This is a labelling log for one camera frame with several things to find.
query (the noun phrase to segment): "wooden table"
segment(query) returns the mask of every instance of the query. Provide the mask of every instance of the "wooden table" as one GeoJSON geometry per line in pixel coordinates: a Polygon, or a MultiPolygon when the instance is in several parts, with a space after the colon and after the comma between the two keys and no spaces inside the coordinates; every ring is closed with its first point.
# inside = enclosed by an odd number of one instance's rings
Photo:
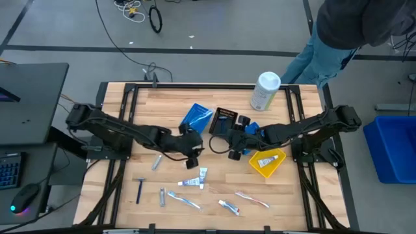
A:
{"type": "MultiPolygon", "coordinates": [[[[108,84],[103,111],[111,116],[118,117],[124,84],[108,84]]],[[[316,86],[301,85],[300,90],[305,117],[321,113],[316,86]]],[[[177,127],[194,103],[213,110],[217,107],[233,110],[249,116],[260,126],[290,123],[284,92],[279,91],[276,94],[269,110],[265,112],[251,108],[251,94],[251,90],[141,88],[138,92],[134,123],[167,127],[172,130],[173,135],[178,135],[177,127]]],[[[298,120],[297,109],[294,110],[298,120]]],[[[211,136],[208,133],[210,124],[203,132],[206,149],[199,157],[200,166],[208,167],[203,190],[177,185],[178,181],[197,177],[199,167],[187,170],[183,162],[163,158],[154,172],[151,166],[159,153],[145,149],[136,142],[133,144],[132,155],[125,169],[116,227],[148,228],[150,223],[155,223],[157,229],[263,230],[263,226],[270,226],[272,230],[306,230],[298,170],[292,160],[290,147],[282,148],[287,158],[270,178],[265,179],[248,164],[251,156],[242,156],[240,161],[232,161],[227,154],[217,155],[211,152],[207,147],[211,136]],[[140,204],[136,205],[138,181],[134,181],[134,178],[138,177],[145,177],[146,180],[143,183],[140,204]],[[160,207],[159,190],[163,187],[197,203],[203,208],[202,211],[168,196],[166,206],[160,207]],[[269,203],[271,208],[265,209],[234,195],[238,190],[269,203]],[[235,204],[241,210],[240,216],[235,216],[221,207],[218,200],[235,204]]],[[[221,151],[227,149],[228,145],[218,139],[214,140],[213,147],[221,151]]],[[[74,224],[83,220],[100,199],[108,163],[97,163],[86,175],[74,224]]],[[[317,163],[315,167],[322,199],[338,220],[349,226],[336,169],[328,163],[317,163]]],[[[309,200],[314,224],[317,226],[315,204],[310,197],[309,200]]]]}

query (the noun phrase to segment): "concrete floor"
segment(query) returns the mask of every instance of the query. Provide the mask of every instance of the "concrete floor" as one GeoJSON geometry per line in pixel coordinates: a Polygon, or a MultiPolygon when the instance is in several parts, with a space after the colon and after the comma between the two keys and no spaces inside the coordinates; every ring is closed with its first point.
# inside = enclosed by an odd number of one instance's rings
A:
{"type": "MultiPolygon", "coordinates": [[[[0,0],[0,42],[26,2],[0,0]]],[[[166,49],[129,56],[168,68],[174,74],[174,82],[254,83],[263,71],[281,75],[293,59],[293,53],[301,52],[309,38],[302,0],[260,0],[256,3],[250,0],[182,0],[181,4],[158,0],[163,16],[163,30],[159,35],[151,30],[147,20],[132,23],[124,19],[111,0],[98,2],[110,35],[118,46],[166,49]],[[190,54],[191,46],[193,49],[243,52],[240,55],[190,54]],[[179,54],[169,49],[178,49],[179,54]],[[262,54],[263,51],[292,54],[268,56],[262,54]]],[[[309,0],[314,18],[322,2],[309,0]]],[[[35,0],[8,45],[10,47],[5,47],[0,54],[3,59],[17,63],[69,63],[62,92],[79,102],[94,103],[102,81],[143,78],[143,67],[129,62],[120,53],[63,51],[65,48],[62,47],[113,48],[99,21],[94,1],[35,0]],[[11,47],[16,45],[46,47],[37,47],[44,51],[11,47]]],[[[397,55],[388,43],[380,47],[366,46],[359,53],[397,55]]],[[[415,65],[415,62],[354,60],[330,82],[333,103],[353,106],[366,125],[380,114],[374,111],[375,104],[408,102],[411,83],[406,80],[406,75],[416,72],[415,65]]],[[[167,73],[158,71],[157,74],[161,81],[169,80],[167,73]]],[[[62,101],[62,104],[70,108],[69,103],[62,101]]],[[[65,117],[64,110],[58,108],[53,125],[65,131],[65,117]]],[[[356,226],[362,231],[411,233],[416,216],[416,201],[412,199],[416,186],[384,185],[378,181],[361,129],[342,134],[341,139],[358,219],[356,226]]],[[[82,175],[85,163],[74,159],[69,170],[82,175]]],[[[78,194],[80,189],[76,180],[70,186],[53,187],[49,203],[59,205],[78,194]]],[[[72,224],[76,203],[74,200],[54,215],[19,230],[68,227],[72,224]]]]}

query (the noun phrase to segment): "jeans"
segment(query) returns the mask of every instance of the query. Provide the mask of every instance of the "jeans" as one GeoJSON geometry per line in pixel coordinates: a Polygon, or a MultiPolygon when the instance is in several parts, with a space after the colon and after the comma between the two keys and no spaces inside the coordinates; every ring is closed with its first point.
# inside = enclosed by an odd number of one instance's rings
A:
{"type": "Polygon", "coordinates": [[[342,64],[348,63],[356,51],[334,49],[324,44],[319,39],[315,23],[305,49],[289,64],[286,73],[280,77],[281,83],[317,85],[322,88],[329,79],[337,76],[342,64]]]}

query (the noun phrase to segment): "computer mouse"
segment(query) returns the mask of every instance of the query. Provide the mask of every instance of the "computer mouse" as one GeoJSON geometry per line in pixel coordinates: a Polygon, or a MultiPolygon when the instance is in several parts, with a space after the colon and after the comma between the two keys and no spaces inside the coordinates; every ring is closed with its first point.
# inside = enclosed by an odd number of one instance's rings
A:
{"type": "Polygon", "coordinates": [[[38,192],[38,184],[28,184],[24,186],[13,198],[10,210],[15,214],[23,212],[31,204],[38,192]]]}

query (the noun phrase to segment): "yellow container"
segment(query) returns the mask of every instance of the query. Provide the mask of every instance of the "yellow container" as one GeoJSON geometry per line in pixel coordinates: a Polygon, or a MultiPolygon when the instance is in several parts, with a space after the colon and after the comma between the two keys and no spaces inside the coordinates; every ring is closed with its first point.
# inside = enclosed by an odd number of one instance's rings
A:
{"type": "Polygon", "coordinates": [[[273,174],[273,172],[278,168],[281,162],[285,160],[285,158],[285,152],[281,151],[280,149],[271,149],[262,152],[258,151],[253,155],[253,157],[250,159],[250,161],[248,161],[248,163],[250,163],[250,165],[254,167],[254,169],[256,169],[262,176],[269,178],[273,174]],[[259,159],[266,159],[275,155],[279,156],[276,160],[272,161],[271,163],[262,168],[259,166],[259,159]]]}

